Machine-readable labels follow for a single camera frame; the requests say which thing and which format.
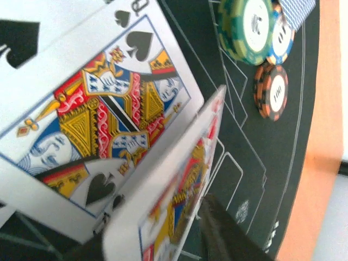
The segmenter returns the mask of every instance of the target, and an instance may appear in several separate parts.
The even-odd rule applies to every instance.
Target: white wall
[[[336,179],[312,260],[348,260],[348,177],[346,176],[339,175]]]
[[[341,82],[343,109],[343,159],[348,161],[348,1],[340,0],[339,16],[341,29]]]
[[[348,0],[340,0],[343,157],[348,161]],[[348,261],[348,177],[339,175],[321,227],[313,261]]]

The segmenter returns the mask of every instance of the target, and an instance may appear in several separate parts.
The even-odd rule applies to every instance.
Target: spade symbol
[[[115,188],[114,183],[107,183],[103,173],[98,173],[89,185],[86,206],[109,196],[115,191]]]
[[[128,50],[130,57],[135,55],[138,61],[144,61],[150,51],[152,41],[152,33],[134,31],[127,35],[126,43],[132,50]]]
[[[6,58],[13,68],[19,68],[38,52],[39,23],[0,20],[0,36],[0,47],[6,45],[11,50]]]
[[[129,22],[129,15],[130,13],[126,11],[122,11],[122,10],[116,11],[115,12],[116,23],[119,26],[122,26],[123,28],[127,27]]]
[[[117,208],[122,202],[123,202],[123,199],[125,198],[124,195],[117,195],[114,199],[114,203],[113,203],[113,210],[115,208]]]
[[[109,177],[108,177],[106,183],[107,183],[107,184],[110,183],[110,181],[111,181],[113,178],[115,178],[115,176],[112,175],[111,172],[109,172]]]

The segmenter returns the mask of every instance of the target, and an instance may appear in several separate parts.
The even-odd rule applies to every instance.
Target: poker chip
[[[272,67],[269,63],[264,63],[257,68],[255,77],[254,77],[254,85],[253,85],[253,95],[256,108],[263,118],[266,118],[266,114],[262,111],[262,92],[263,92],[263,81],[261,77],[265,70],[269,70]]]
[[[222,48],[226,51],[227,55],[235,60],[241,60],[232,45],[232,31],[231,31],[231,4],[233,0],[222,0],[219,5],[219,21],[217,31]]]
[[[272,42],[271,0],[234,0],[231,8],[232,44],[240,59],[259,65]]]
[[[273,121],[282,115],[288,99],[288,76],[281,65],[264,68],[259,80],[262,84],[262,112]]]
[[[282,64],[287,59],[293,46],[295,30],[283,19],[282,8],[279,4],[274,4],[273,36],[272,44],[267,55],[270,64]]]

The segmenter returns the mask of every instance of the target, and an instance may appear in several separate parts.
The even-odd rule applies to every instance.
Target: green poker chip
[[[219,5],[219,21],[217,31],[219,33],[221,47],[225,50],[227,55],[235,60],[241,60],[232,45],[232,31],[231,31],[231,5],[233,0],[222,0]]]
[[[259,65],[272,44],[271,0],[233,0],[231,8],[232,45],[240,59]]]

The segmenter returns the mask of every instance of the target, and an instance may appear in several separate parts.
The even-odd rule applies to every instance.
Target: card game table
[[[208,193],[217,196],[245,233],[275,258],[301,177],[312,120],[319,3],[296,33],[283,64],[289,78],[288,104],[277,122],[263,119],[255,109],[256,67],[231,59],[219,44],[219,3],[159,0],[203,96],[209,97],[220,84],[228,86]],[[199,259],[199,235],[196,221],[179,260]]]
[[[216,159],[208,192],[234,217],[239,209],[247,209],[242,228],[272,258],[310,260],[343,151],[339,30],[334,29],[339,23],[338,1],[317,1],[296,33],[283,64],[289,77],[288,104],[275,123],[262,119],[254,108],[256,68],[230,60],[219,42],[211,40],[216,36],[219,1],[159,3],[203,95],[221,82],[228,86],[229,109],[223,113],[220,150],[216,149],[216,157],[222,158]],[[202,19],[209,15],[211,21]],[[206,41],[198,40],[201,34]],[[327,86],[334,86],[331,98],[326,98]],[[179,260],[199,260],[199,231],[194,222]]]

